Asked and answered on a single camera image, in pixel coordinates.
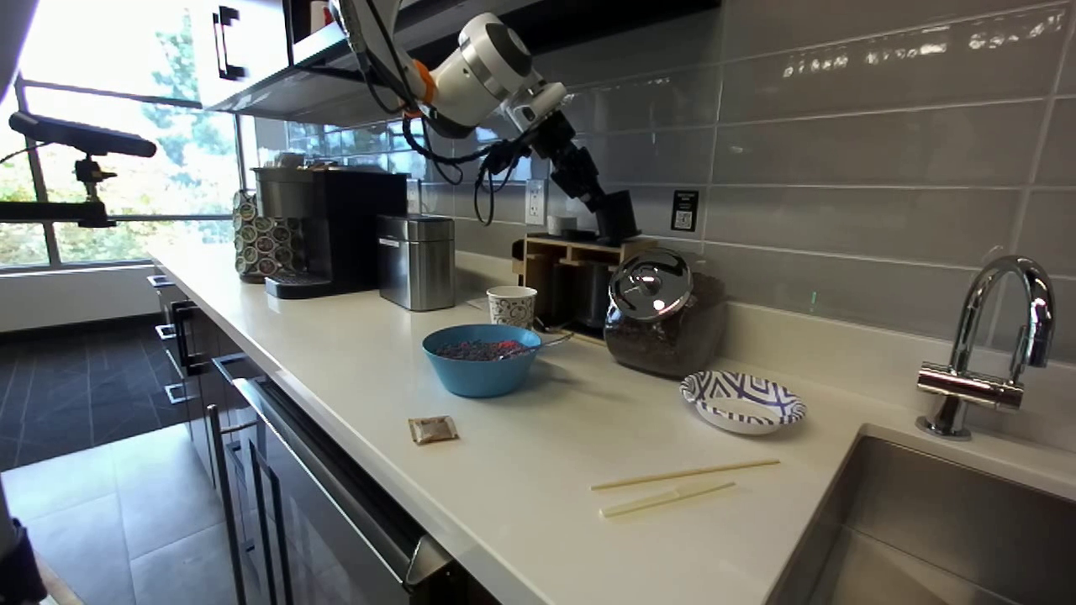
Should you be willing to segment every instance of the stainless steel sink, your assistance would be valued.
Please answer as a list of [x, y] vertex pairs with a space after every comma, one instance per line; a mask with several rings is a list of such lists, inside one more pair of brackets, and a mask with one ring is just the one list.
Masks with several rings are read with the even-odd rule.
[[1076, 503], [860, 438], [769, 602], [1073, 605]]

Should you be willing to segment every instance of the cabinet handle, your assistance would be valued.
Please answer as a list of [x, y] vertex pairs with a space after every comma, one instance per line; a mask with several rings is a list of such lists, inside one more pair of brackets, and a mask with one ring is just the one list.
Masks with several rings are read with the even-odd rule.
[[230, 25], [233, 25], [233, 20], [239, 20], [239, 11], [236, 11], [236, 5], [220, 5], [220, 11], [211, 13], [215, 74], [220, 74], [223, 81], [239, 81], [239, 78], [247, 78], [247, 70], [230, 60]]

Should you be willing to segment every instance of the small bowl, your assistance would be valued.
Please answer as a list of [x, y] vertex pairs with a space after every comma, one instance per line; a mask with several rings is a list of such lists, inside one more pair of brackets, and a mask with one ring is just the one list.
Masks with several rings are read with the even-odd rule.
[[507, 322], [464, 322], [431, 334], [424, 348], [443, 388], [488, 401], [529, 379], [543, 336]]

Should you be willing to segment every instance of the white countertop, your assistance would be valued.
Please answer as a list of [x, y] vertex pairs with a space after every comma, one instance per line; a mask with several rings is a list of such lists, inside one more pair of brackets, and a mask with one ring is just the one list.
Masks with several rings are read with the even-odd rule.
[[[552, 340], [524, 388], [456, 401], [420, 340], [485, 318], [480, 303], [408, 311], [378, 291], [273, 299], [239, 282], [230, 251], [159, 260], [502, 602], [765, 602], [860, 430], [1076, 496], [1073, 449], [915, 430], [930, 401], [907, 364], [946, 360], [930, 340], [733, 307], [721, 367], [783, 379], [806, 404], [806, 423], [790, 433], [733, 438], [696, 420], [677, 379], [618, 367], [603, 340]], [[1068, 367], [1041, 394], [1064, 386], [1073, 386]], [[462, 439], [417, 447], [408, 420], [442, 412], [456, 420]], [[599, 508], [655, 484], [591, 492], [757, 457], [781, 465], [731, 475], [731, 492], [611, 520]]]

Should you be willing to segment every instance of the dishwasher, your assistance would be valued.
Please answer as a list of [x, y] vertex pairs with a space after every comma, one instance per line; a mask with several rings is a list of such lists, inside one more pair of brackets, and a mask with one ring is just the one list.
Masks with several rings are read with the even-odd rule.
[[239, 602], [494, 602], [247, 354], [215, 357], [211, 367], [247, 401], [230, 423], [209, 411]]

